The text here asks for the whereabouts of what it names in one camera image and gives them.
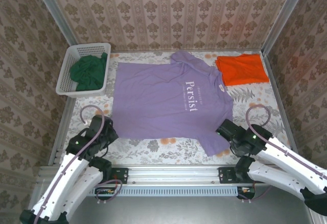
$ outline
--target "cable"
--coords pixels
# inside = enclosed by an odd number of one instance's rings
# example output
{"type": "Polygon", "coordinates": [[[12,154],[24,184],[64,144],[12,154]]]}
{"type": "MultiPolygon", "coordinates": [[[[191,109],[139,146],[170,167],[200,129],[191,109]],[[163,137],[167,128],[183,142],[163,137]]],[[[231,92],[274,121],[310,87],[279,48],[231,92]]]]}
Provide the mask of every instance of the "cable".
{"type": "Polygon", "coordinates": [[[244,198],[244,199],[242,199],[243,201],[247,201],[247,202],[256,201],[256,200],[259,200],[260,198],[264,197],[265,195],[267,195],[267,193],[271,190],[271,188],[272,188],[272,186],[268,187],[266,189],[266,191],[264,191],[263,194],[261,194],[259,197],[253,198],[253,199],[249,199],[249,198],[247,198],[246,196],[244,196],[243,194],[240,194],[240,193],[239,193],[239,196],[244,198]]]}
{"type": "Polygon", "coordinates": [[[86,105],[84,106],[81,111],[80,111],[80,118],[82,120],[82,122],[84,124],[85,121],[83,119],[83,116],[82,116],[82,113],[83,111],[88,108],[88,107],[94,107],[96,108],[100,113],[101,113],[101,116],[102,116],[102,121],[101,121],[101,125],[100,125],[100,128],[98,130],[98,132],[96,133],[96,135],[70,160],[70,162],[66,165],[66,167],[60,172],[60,175],[58,176],[58,178],[56,179],[55,183],[52,185],[52,188],[50,189],[49,191],[49,194],[46,196],[46,198],[44,199],[44,202],[43,202],[43,205],[41,206],[39,212],[37,213],[36,217],[35,217],[35,220],[34,220],[34,224],[37,224],[43,210],[46,208],[46,204],[48,203],[51,195],[53,194],[54,190],[56,189],[58,183],[60,182],[61,178],[65,175],[67,169],[70,167],[70,165],[73,163],[74,160],[76,160],[80,154],[85,151],[95,140],[96,138],[99,136],[99,134],[101,133],[102,129],[103,129],[103,126],[104,126],[104,113],[103,111],[96,105],[86,105]]]}
{"type": "MultiPolygon", "coordinates": [[[[246,114],[245,114],[245,119],[246,119],[246,123],[247,125],[249,126],[249,128],[252,130],[252,132],[258,136],[261,140],[263,140],[264,142],[268,143],[269,145],[271,145],[272,147],[275,147],[277,150],[281,151],[282,153],[284,154],[287,154],[287,150],[284,150],[282,149],[281,147],[275,145],[274,143],[268,141],[266,138],[262,137],[251,125],[250,123],[250,120],[249,120],[249,112],[254,109],[254,108],[257,108],[257,107],[262,107],[264,108],[267,112],[268,112],[268,119],[267,121],[262,125],[266,125],[269,120],[270,120],[270,117],[271,117],[271,113],[270,113],[270,110],[265,107],[264,105],[254,105],[252,107],[250,107],[247,111],[246,111],[246,114]]],[[[310,165],[302,162],[300,159],[298,159],[296,156],[292,155],[292,154],[287,154],[287,156],[291,157],[292,159],[294,159],[296,162],[298,162],[299,164],[301,164],[302,166],[306,167],[307,169],[311,170],[312,172],[316,173],[318,176],[320,176],[321,178],[327,180],[327,175],[324,175],[323,173],[319,172],[318,170],[316,170],[315,168],[311,167],[310,165]]]]}
{"type": "MultiPolygon", "coordinates": [[[[120,185],[120,187],[119,187],[119,189],[117,190],[117,192],[113,195],[113,196],[111,196],[110,197],[110,199],[108,199],[108,200],[105,200],[104,202],[106,203],[106,202],[110,202],[110,201],[112,201],[115,197],[117,197],[117,195],[121,192],[121,190],[122,190],[122,187],[123,187],[123,182],[121,181],[121,180],[119,180],[119,179],[115,179],[115,180],[109,180],[109,181],[106,181],[106,182],[104,182],[104,183],[101,183],[101,184],[98,184],[98,185],[96,185],[96,187],[100,187],[100,186],[103,186],[103,185],[106,185],[106,184],[108,184],[108,183],[112,183],[112,182],[118,182],[119,184],[121,184],[120,185]]],[[[96,199],[97,199],[97,201],[98,201],[98,203],[100,203],[100,199],[99,199],[99,193],[100,192],[103,192],[103,191],[105,191],[105,190],[100,190],[100,191],[98,191],[97,192],[97,194],[96,194],[96,199]]]]}
{"type": "Polygon", "coordinates": [[[105,155],[107,155],[108,151],[109,151],[109,146],[107,146],[106,152],[100,158],[103,158],[105,155]]]}

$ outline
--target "t-shirt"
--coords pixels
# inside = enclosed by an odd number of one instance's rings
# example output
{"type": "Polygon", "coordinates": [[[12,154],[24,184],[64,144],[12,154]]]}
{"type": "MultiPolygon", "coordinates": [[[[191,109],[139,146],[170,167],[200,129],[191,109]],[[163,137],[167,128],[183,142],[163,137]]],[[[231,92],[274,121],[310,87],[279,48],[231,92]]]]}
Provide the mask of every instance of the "t-shirt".
{"type": "Polygon", "coordinates": [[[123,139],[191,138],[208,156],[229,143],[215,131],[232,120],[233,100],[216,67],[185,51],[170,64],[119,63],[112,119],[123,139]]]}

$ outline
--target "folded orange shirt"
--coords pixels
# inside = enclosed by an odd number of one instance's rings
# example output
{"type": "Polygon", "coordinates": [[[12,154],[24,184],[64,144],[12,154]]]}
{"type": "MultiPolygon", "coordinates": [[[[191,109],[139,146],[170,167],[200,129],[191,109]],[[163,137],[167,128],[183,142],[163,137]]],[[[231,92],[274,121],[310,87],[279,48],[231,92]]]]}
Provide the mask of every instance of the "folded orange shirt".
{"type": "Polygon", "coordinates": [[[216,65],[226,86],[269,82],[259,54],[218,56],[216,65]]]}

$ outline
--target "metal frame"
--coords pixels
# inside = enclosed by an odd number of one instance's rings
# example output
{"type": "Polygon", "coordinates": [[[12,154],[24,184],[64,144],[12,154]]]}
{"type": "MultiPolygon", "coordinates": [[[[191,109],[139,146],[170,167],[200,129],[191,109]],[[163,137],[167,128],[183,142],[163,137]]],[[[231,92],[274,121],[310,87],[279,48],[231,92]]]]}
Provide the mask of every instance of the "metal frame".
{"type": "Polygon", "coordinates": [[[275,20],[263,46],[262,46],[262,53],[267,55],[274,43],[276,42],[279,34],[281,33],[284,25],[286,24],[288,18],[290,17],[291,13],[293,12],[298,0],[286,0],[281,11],[279,12],[277,19],[275,20]]]}
{"type": "Polygon", "coordinates": [[[46,7],[50,11],[53,19],[57,23],[61,33],[66,38],[70,46],[78,44],[73,32],[71,31],[69,24],[67,23],[65,17],[63,16],[61,10],[59,9],[56,0],[43,0],[46,7]]]}
{"type": "Polygon", "coordinates": [[[288,122],[286,112],[285,112],[285,109],[284,109],[284,106],[283,106],[283,102],[282,102],[281,96],[279,94],[278,87],[277,87],[277,84],[276,84],[276,80],[275,80],[275,77],[274,77],[274,75],[272,73],[272,69],[271,69],[268,57],[264,53],[262,53],[262,55],[263,55],[265,66],[267,68],[268,77],[269,77],[269,80],[271,82],[272,90],[274,91],[274,95],[275,95],[275,98],[276,98],[278,109],[279,109],[279,112],[280,112],[281,117],[282,117],[285,132],[286,132],[287,138],[288,138],[288,140],[289,140],[289,142],[291,144],[291,149],[293,151],[295,151],[296,153],[298,153],[298,150],[297,150],[297,147],[296,147],[296,144],[295,144],[295,140],[294,140],[294,137],[293,137],[293,134],[292,134],[291,126],[290,126],[290,123],[288,122]]]}
{"type": "MultiPolygon", "coordinates": [[[[113,168],[128,168],[126,186],[252,186],[250,184],[220,184],[220,167],[234,165],[113,165],[113,168]]],[[[48,186],[59,166],[40,168],[36,185],[48,186]]]]}
{"type": "Polygon", "coordinates": [[[322,216],[309,209],[313,224],[327,224],[327,216],[322,216]]]}
{"type": "MultiPolygon", "coordinates": [[[[184,51],[188,51],[190,53],[192,52],[240,52],[240,49],[182,49],[184,51]]],[[[150,51],[150,50],[134,50],[134,51],[111,51],[112,53],[153,53],[153,52],[168,52],[168,53],[175,53],[176,49],[170,49],[170,50],[156,50],[156,51],[150,51]]],[[[254,52],[259,53],[261,52],[260,49],[241,49],[242,52],[254,52]]]]}
{"type": "Polygon", "coordinates": [[[63,150],[63,144],[66,140],[69,124],[71,123],[75,102],[76,98],[67,97],[65,109],[62,113],[62,118],[58,127],[57,135],[54,141],[48,165],[53,165],[56,160],[56,157],[58,156],[58,152],[62,152],[63,150]]]}

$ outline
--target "table surface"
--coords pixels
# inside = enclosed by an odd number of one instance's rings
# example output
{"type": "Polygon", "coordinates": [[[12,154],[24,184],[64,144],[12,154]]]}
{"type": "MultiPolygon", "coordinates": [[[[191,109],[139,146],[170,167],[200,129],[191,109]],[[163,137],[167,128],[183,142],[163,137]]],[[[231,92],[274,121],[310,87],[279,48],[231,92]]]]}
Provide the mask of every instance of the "table surface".
{"type": "MultiPolygon", "coordinates": [[[[256,188],[258,196],[264,189],[256,188]]],[[[87,197],[70,224],[309,224],[304,203],[277,188],[250,204],[236,197],[117,197],[97,204],[87,197]]]]}
{"type": "MultiPolygon", "coordinates": [[[[243,53],[253,52],[190,52],[194,56],[203,59],[208,65],[216,66],[217,56],[238,56],[243,53]]],[[[110,55],[109,73],[106,86],[106,95],[99,97],[77,98],[68,133],[64,143],[67,147],[70,138],[78,134],[86,126],[79,117],[80,109],[88,104],[99,106],[106,116],[110,117],[113,91],[118,62],[165,64],[170,63],[172,52],[146,52],[146,53],[119,53],[110,55]]],[[[248,128],[245,121],[247,109],[255,104],[263,104],[271,111],[271,119],[265,128],[272,132],[282,143],[290,147],[281,115],[277,106],[276,98],[271,83],[252,83],[245,85],[229,86],[229,95],[233,98],[233,122],[248,128]]],[[[94,108],[86,109],[83,117],[90,123],[92,117],[97,114],[94,108]]],[[[267,113],[262,108],[257,108],[250,113],[250,121],[255,124],[263,124],[267,119],[267,113]]],[[[228,149],[218,155],[207,156],[200,143],[188,138],[158,138],[157,140],[124,140],[117,139],[109,146],[109,152],[105,159],[113,164],[122,165],[158,165],[158,164],[235,164],[238,158],[228,149]]]]}

